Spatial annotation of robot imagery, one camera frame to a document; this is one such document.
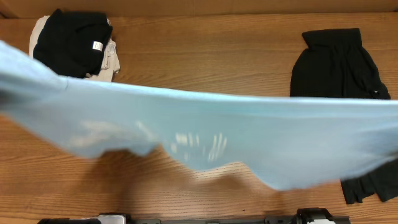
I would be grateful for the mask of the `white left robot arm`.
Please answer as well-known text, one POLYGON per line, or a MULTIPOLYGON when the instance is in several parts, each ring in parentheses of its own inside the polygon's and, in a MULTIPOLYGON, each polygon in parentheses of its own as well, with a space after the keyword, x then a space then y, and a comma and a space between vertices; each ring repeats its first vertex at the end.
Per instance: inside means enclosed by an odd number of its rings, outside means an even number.
POLYGON ((126 213, 101 213, 88 218, 44 218, 37 224, 127 224, 130 220, 126 213))

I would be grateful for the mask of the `light blue t-shirt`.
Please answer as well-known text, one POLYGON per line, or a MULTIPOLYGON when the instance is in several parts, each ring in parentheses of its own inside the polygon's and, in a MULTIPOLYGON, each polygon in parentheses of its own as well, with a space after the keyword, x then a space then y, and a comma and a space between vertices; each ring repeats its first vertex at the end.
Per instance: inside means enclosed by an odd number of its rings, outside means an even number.
POLYGON ((1 44, 1 113, 83 157, 162 146, 195 170, 242 162, 277 190, 397 157, 397 102, 237 96, 63 77, 1 44))

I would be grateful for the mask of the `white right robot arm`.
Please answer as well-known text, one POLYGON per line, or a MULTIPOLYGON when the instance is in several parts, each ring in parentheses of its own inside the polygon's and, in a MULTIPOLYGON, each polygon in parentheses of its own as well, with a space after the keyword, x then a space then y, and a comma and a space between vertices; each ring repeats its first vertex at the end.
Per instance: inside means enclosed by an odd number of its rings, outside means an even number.
POLYGON ((301 208, 291 219, 291 224, 351 224, 349 217, 333 216, 325 208, 301 208))

